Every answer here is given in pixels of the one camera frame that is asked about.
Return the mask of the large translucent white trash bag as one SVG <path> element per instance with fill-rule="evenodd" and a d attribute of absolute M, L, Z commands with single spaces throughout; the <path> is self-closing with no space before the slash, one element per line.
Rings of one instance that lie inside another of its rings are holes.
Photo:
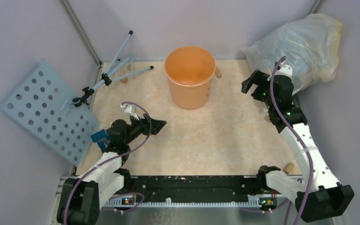
<path fill-rule="evenodd" d="M 325 14 L 310 14 L 289 22 L 241 51 L 250 70 L 271 74 L 283 56 L 292 68 L 293 93 L 332 81 L 339 66 L 343 24 Z"/>

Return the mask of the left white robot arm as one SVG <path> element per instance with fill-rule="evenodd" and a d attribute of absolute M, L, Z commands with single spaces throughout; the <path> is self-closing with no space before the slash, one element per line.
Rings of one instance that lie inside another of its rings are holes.
<path fill-rule="evenodd" d="M 130 172 L 122 168 L 131 152 L 130 143 L 140 135 L 157 135 L 167 124 L 146 113 L 141 119 L 131 116 L 130 122 L 115 120 L 110 128 L 91 135 L 103 155 L 87 172 L 64 181 L 56 214 L 58 223 L 94 225 L 100 210 L 114 194 L 130 191 Z"/>

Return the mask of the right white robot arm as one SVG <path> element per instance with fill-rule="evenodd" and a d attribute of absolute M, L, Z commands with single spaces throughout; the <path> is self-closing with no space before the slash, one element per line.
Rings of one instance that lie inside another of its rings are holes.
<path fill-rule="evenodd" d="M 304 222 L 314 222 L 345 213 L 354 191 L 343 185 L 332 173 L 315 144 L 307 118 L 293 103 L 294 85 L 290 77 L 270 75 L 255 70 L 242 82 L 241 92 L 257 85 L 251 96 L 268 108 L 269 120 L 288 144 L 302 172 L 304 183 L 290 178 L 276 166 L 262 165 L 256 176 L 256 187 L 262 193 L 276 190 L 291 201 Z"/>

